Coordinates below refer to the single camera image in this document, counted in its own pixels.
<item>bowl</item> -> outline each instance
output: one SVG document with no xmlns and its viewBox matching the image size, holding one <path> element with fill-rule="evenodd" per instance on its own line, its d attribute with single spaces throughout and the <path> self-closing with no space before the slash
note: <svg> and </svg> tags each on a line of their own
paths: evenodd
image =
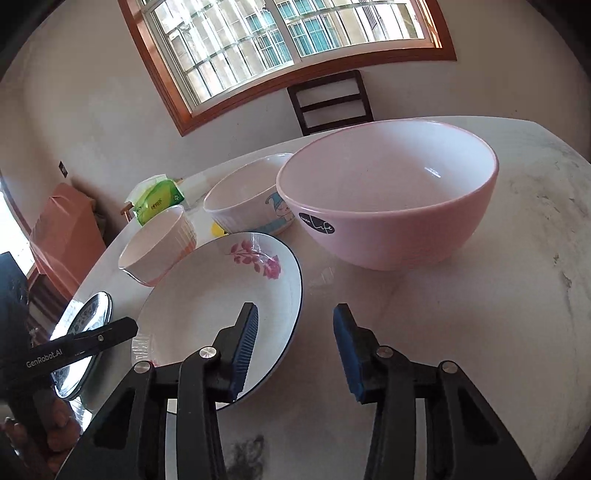
<svg viewBox="0 0 591 480">
<path fill-rule="evenodd" d="M 434 264 L 482 220 L 499 162 L 476 135 L 408 119 L 319 138 L 293 155 L 277 191 L 323 247 L 372 270 Z"/>
<path fill-rule="evenodd" d="M 197 236 L 182 205 L 150 219 L 129 241 L 119 268 L 147 287 L 154 287 L 173 265 L 195 250 Z"/>
<path fill-rule="evenodd" d="M 290 157 L 269 155 L 230 173 L 207 194 L 203 209 L 227 233 L 281 233 L 294 215 L 277 193 L 275 179 Z"/>
</svg>

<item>pink flower pattern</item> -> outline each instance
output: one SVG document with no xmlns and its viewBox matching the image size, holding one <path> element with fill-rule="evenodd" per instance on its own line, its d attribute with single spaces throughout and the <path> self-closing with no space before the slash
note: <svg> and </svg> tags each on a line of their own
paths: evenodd
<svg viewBox="0 0 591 480">
<path fill-rule="evenodd" d="M 230 253 L 226 255 L 233 255 L 235 263 L 242 263 L 244 265 L 251 265 L 255 272 L 262 276 L 276 280 L 281 274 L 281 265 L 279 257 L 269 257 L 269 255 L 252 249 L 252 242 L 250 240 L 243 240 L 240 244 L 232 245 Z"/>
</svg>

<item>white marble table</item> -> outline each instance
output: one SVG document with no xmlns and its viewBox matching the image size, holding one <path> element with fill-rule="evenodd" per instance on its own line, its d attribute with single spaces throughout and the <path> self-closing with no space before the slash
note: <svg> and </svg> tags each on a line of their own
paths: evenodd
<svg viewBox="0 0 591 480">
<path fill-rule="evenodd" d="M 340 302 L 349 303 L 358 323 L 382 344 L 412 361 L 458 362 L 539 479 L 553 478 L 577 448 L 591 423 L 591 166 L 532 122 L 437 119 L 479 135 L 499 157 L 499 179 L 481 225 L 454 256 L 406 275 L 345 264 L 300 225 L 284 232 L 280 238 L 302 266 L 301 317 L 277 371 L 220 412 L 228 462 L 236 442 L 262 436 L 264 480 L 363 478 L 374 407 L 356 403 L 347 388 L 332 332 L 332 309 Z M 296 151 L 320 135 L 237 158 L 187 185 L 198 197 L 224 172 Z M 199 244 L 211 239 L 204 215 L 191 211 Z M 150 289 L 116 268 L 137 229 L 130 223 L 107 249 L 70 311 L 105 290 L 115 318 L 138 317 Z M 129 342 L 103 355 L 82 397 L 90 411 L 98 410 L 130 365 Z"/>
</svg>

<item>hand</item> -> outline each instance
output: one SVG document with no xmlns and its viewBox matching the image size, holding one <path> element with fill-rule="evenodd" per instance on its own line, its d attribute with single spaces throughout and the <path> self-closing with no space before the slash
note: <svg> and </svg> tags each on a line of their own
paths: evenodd
<svg viewBox="0 0 591 480">
<path fill-rule="evenodd" d="M 55 426 L 47 432 L 47 446 L 53 454 L 47 461 L 43 459 L 34 442 L 29 439 L 24 425 L 7 418 L 3 429 L 13 447 L 19 451 L 31 470 L 41 472 L 43 468 L 40 467 L 45 466 L 55 474 L 80 438 L 81 429 L 68 403 L 56 398 L 51 410 L 51 418 Z"/>
</svg>

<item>white wall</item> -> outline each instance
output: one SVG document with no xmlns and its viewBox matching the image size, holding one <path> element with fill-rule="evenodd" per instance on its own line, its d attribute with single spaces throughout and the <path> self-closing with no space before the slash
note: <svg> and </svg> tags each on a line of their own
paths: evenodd
<svg viewBox="0 0 591 480">
<path fill-rule="evenodd" d="M 362 69 L 375 118 L 530 119 L 589 158 L 589 80 L 552 26 L 526 0 L 440 5 L 458 62 Z M 98 198 L 119 226 L 119 209 L 140 180 L 157 173 L 188 176 L 301 135 L 282 90 L 181 137 L 116 0 L 66 0 L 27 47 L 22 99 L 51 168 L 63 161 L 72 182 Z"/>
<path fill-rule="evenodd" d="M 31 122 L 23 101 L 22 51 L 0 83 L 0 171 L 6 186 L 29 227 L 33 227 L 53 187 L 59 171 L 50 167 L 46 152 L 31 132 Z"/>
</svg>

